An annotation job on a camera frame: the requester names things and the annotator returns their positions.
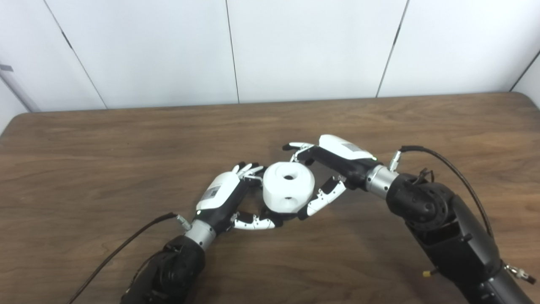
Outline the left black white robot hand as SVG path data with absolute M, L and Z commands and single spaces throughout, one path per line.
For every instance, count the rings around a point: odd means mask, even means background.
M 239 210 L 247 193 L 252 188 L 262 187 L 266 169 L 259 163 L 241 162 L 218 175 L 197 203 L 192 227 L 202 223 L 216 235 L 233 228 L 254 231 L 282 227 L 283 219 L 269 210 L 258 215 Z

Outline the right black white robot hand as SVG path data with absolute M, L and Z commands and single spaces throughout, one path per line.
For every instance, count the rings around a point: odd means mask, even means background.
M 318 144 L 290 142 L 282 146 L 282 150 L 295 153 L 291 162 L 310 166 L 318 162 L 337 173 L 330 177 L 305 206 L 297 212 L 299 220 L 305 220 L 322 210 L 341 196 L 346 189 L 366 190 L 369 173 L 381 165 L 370 152 L 340 137 L 324 134 Z

